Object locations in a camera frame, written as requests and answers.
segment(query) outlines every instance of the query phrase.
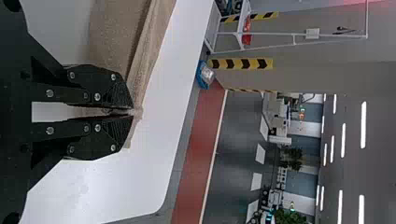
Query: blue object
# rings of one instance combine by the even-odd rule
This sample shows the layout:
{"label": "blue object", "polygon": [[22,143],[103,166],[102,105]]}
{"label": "blue object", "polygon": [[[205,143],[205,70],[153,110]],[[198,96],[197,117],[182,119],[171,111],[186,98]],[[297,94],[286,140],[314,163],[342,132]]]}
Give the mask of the blue object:
{"label": "blue object", "polygon": [[202,68],[206,66],[206,62],[200,60],[198,62],[197,71],[195,72],[195,79],[197,79],[199,87],[204,90],[209,90],[209,85],[207,85],[201,78]]}

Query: black and yellow barrier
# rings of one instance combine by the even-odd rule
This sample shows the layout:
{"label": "black and yellow barrier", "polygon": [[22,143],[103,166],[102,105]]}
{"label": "black and yellow barrier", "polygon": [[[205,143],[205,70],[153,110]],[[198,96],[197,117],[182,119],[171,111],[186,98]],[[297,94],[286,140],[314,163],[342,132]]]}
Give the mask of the black and yellow barrier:
{"label": "black and yellow barrier", "polygon": [[243,91],[243,92],[270,92],[270,93],[276,93],[276,91],[259,91],[259,90],[247,90],[247,89],[237,89],[237,88],[228,88],[228,91]]}
{"label": "black and yellow barrier", "polygon": [[221,70],[271,70],[274,68],[274,61],[268,58],[211,59],[207,64],[213,69]]}
{"label": "black and yellow barrier", "polygon": [[[279,16],[279,12],[267,12],[265,14],[251,14],[250,19],[252,21],[264,21],[264,20],[271,20],[274,18],[277,18]],[[239,21],[240,16],[239,15],[233,15],[229,17],[224,17],[220,20],[222,23],[230,23],[230,22],[236,22]]]}

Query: bolt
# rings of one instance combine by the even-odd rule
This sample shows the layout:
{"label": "bolt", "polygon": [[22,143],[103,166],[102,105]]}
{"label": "bolt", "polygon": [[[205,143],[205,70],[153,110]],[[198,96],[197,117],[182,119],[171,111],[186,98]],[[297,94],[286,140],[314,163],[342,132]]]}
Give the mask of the bolt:
{"label": "bolt", "polygon": [[55,133],[55,129],[52,127],[48,127],[46,130],[47,135],[52,135],[53,133]]}
{"label": "bolt", "polygon": [[47,90],[46,94],[47,94],[48,98],[52,98],[53,97],[53,90]]}
{"label": "bolt", "polygon": [[76,74],[74,72],[70,72],[69,73],[69,77],[70,77],[70,79],[75,79],[76,78]]}
{"label": "bolt", "polygon": [[102,129],[102,127],[100,126],[100,124],[96,124],[96,125],[95,125],[95,131],[96,131],[97,133],[99,133],[101,129]]}
{"label": "bolt", "polygon": [[101,98],[100,94],[96,93],[95,94],[95,101],[100,101],[100,98]]}
{"label": "bolt", "polygon": [[90,131],[90,126],[85,125],[85,126],[84,126],[84,133],[87,133],[87,132],[89,132],[89,131]]}
{"label": "bolt", "polygon": [[75,147],[70,146],[69,149],[68,149],[68,151],[67,151],[67,153],[68,153],[68,154],[73,154],[74,151],[75,151],[75,149],[76,149]]}

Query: white platform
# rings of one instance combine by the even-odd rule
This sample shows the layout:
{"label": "white platform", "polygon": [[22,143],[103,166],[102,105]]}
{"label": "white platform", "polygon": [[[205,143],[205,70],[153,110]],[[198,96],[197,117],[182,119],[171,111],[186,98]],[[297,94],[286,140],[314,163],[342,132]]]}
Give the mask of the white platform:
{"label": "white platform", "polygon": [[[92,3],[22,0],[31,34],[61,63],[84,63]],[[131,148],[99,161],[62,161],[29,191],[21,223],[107,223],[162,206],[212,4],[177,1]],[[46,112],[38,108],[35,119]]]}

